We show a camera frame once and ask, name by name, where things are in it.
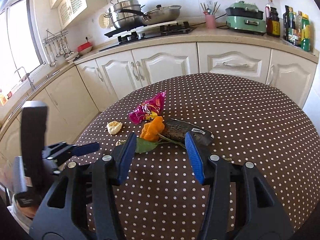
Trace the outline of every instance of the lattice cabinet door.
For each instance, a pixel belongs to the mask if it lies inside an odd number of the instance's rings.
[[[71,17],[76,18],[81,12],[87,8],[86,0],[69,0]]]
[[[72,21],[71,8],[69,5],[69,0],[62,0],[58,6],[59,20],[62,29],[65,29],[67,25]]]

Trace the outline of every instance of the green electric cooker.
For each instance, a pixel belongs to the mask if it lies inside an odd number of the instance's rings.
[[[264,35],[267,32],[266,21],[263,20],[263,11],[255,4],[236,2],[226,9],[227,26],[242,33]]]

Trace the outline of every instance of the yellow bottle cap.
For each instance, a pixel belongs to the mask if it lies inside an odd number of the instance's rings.
[[[302,13],[302,17],[306,18],[307,20],[309,20],[309,16],[307,14],[305,14],[305,13]]]

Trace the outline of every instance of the pink plastic wrapper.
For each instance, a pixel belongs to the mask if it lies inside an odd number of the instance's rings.
[[[143,120],[154,119],[158,116],[164,106],[165,92],[157,94],[154,98],[145,101],[143,104],[137,106],[137,108],[129,113],[129,118],[134,124],[141,123]]]

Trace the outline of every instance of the brown tablecloth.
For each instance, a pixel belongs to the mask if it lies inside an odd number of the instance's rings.
[[[167,91],[164,118],[176,118],[212,131],[212,152],[234,163],[255,163],[297,230],[319,200],[320,139],[310,119],[277,88],[235,76],[203,73],[171,78],[130,93],[94,120],[78,144],[99,142],[100,151],[79,164],[108,154],[134,125],[128,113],[141,102]],[[110,136],[107,123],[122,130]],[[173,144],[136,154],[129,178],[114,188],[127,239],[196,239],[208,195],[192,174],[187,153]],[[235,187],[230,186],[229,230],[234,226]],[[94,222],[88,205],[89,225]]]

